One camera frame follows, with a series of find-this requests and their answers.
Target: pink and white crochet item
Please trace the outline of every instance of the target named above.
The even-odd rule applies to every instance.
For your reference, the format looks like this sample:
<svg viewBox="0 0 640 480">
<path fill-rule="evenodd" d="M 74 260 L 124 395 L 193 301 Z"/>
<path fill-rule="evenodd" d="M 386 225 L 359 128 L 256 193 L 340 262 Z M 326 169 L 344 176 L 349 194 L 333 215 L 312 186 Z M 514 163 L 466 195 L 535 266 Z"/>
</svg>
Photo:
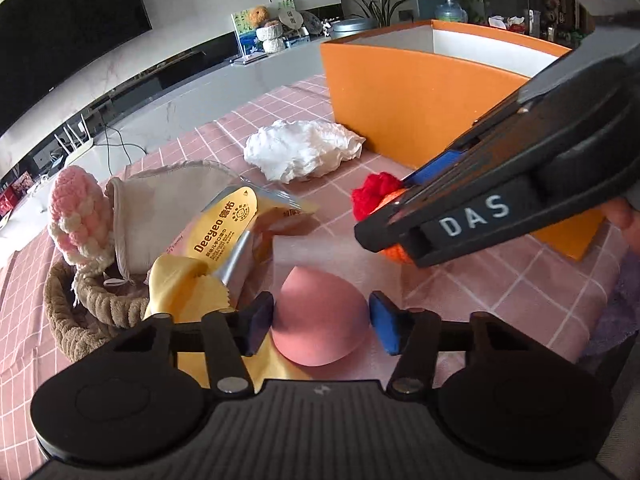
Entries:
<svg viewBox="0 0 640 480">
<path fill-rule="evenodd" d="M 61 170 L 49 195 L 49 234 L 78 272 L 98 275 L 115 259 L 113 209 L 92 174 Z"/>
</svg>

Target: beauty blender sponge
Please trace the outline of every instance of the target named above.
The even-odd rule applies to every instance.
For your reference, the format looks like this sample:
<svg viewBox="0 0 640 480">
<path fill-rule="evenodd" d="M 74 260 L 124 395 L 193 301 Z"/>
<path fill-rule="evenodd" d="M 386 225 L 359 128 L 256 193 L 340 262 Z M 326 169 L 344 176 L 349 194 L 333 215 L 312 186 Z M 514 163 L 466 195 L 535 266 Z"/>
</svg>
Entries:
<svg viewBox="0 0 640 480">
<path fill-rule="evenodd" d="M 303 366 L 345 357 L 364 341 L 369 306 L 351 283 L 309 267 L 294 267 L 282 284 L 273 313 L 273 343 Z"/>
</svg>

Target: crumpled white tissue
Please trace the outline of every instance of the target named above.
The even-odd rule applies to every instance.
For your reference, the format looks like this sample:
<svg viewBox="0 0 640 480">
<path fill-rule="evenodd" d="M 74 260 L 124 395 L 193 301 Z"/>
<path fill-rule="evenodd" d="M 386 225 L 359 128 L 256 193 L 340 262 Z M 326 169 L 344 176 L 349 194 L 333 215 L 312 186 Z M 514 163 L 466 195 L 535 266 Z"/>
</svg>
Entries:
<svg viewBox="0 0 640 480">
<path fill-rule="evenodd" d="M 343 160 L 360 156 L 364 141 L 329 121 L 277 120 L 247 139 L 244 160 L 258 166 L 267 180 L 287 184 L 336 170 Z"/>
</svg>

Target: white knitted basket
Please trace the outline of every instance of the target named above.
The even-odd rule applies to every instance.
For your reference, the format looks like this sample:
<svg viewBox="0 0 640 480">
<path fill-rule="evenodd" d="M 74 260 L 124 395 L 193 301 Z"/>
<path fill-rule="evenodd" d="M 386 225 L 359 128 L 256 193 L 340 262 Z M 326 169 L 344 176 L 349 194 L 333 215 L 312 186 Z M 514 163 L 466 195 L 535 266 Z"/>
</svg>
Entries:
<svg viewBox="0 0 640 480">
<path fill-rule="evenodd" d="M 280 23 L 276 23 L 269 27 L 257 28 L 255 30 L 255 35 L 260 41 L 275 40 L 282 36 L 282 25 Z"/>
<path fill-rule="evenodd" d="M 262 47 L 267 54 L 275 54 L 276 52 L 285 49 L 284 40 L 282 38 L 263 41 Z"/>
</svg>

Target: white lettering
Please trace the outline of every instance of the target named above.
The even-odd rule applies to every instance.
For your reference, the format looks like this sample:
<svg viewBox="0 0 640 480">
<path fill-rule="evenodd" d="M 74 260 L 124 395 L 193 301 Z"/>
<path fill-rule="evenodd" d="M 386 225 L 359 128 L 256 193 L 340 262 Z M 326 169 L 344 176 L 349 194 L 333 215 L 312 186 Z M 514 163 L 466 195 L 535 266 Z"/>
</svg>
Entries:
<svg viewBox="0 0 640 480">
<path fill-rule="evenodd" d="M 489 209 L 499 209 L 499 213 L 494 213 L 492 216 L 494 218 L 503 218 L 509 214 L 509 207 L 503 203 L 495 203 L 497 200 L 502 200 L 500 195 L 491 195 L 487 198 L 484 203 Z"/>
<path fill-rule="evenodd" d="M 476 228 L 476 224 L 486 224 L 486 220 L 470 207 L 465 207 L 465 214 L 466 221 L 468 222 L 469 227 L 471 227 L 472 229 Z"/>
<path fill-rule="evenodd" d="M 458 236 L 462 232 L 462 227 L 460 227 L 460 224 L 456 222 L 455 218 L 448 216 L 446 218 L 441 218 L 439 222 L 449 236 Z"/>
</svg>

